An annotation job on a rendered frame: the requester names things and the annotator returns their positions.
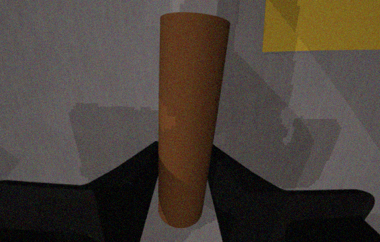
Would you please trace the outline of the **brown cylinder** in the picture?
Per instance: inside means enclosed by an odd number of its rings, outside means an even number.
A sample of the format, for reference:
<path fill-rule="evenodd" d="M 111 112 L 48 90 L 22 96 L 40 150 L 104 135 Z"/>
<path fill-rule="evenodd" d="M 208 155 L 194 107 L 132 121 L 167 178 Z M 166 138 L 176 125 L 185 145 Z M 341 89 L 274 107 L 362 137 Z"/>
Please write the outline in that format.
<path fill-rule="evenodd" d="M 171 0 L 160 16 L 158 213 L 186 228 L 201 218 L 230 22 L 218 0 Z"/>

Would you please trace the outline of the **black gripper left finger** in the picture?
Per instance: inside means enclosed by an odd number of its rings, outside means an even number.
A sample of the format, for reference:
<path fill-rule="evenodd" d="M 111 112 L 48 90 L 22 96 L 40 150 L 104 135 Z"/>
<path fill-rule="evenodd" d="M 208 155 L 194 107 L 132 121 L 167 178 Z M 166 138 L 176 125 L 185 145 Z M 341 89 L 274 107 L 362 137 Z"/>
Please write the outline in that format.
<path fill-rule="evenodd" d="M 158 179 L 158 141 L 84 185 L 0 181 L 0 230 L 140 242 Z"/>

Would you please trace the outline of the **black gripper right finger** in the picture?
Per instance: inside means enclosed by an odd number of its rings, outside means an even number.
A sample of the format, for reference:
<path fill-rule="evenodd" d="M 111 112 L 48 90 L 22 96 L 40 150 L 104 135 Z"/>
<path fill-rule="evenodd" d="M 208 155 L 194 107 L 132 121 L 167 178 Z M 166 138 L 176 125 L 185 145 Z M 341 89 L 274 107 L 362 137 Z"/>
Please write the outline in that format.
<path fill-rule="evenodd" d="M 212 147 L 208 173 L 223 242 L 280 242 L 295 220 L 361 216 L 375 198 L 363 190 L 284 190 Z"/>

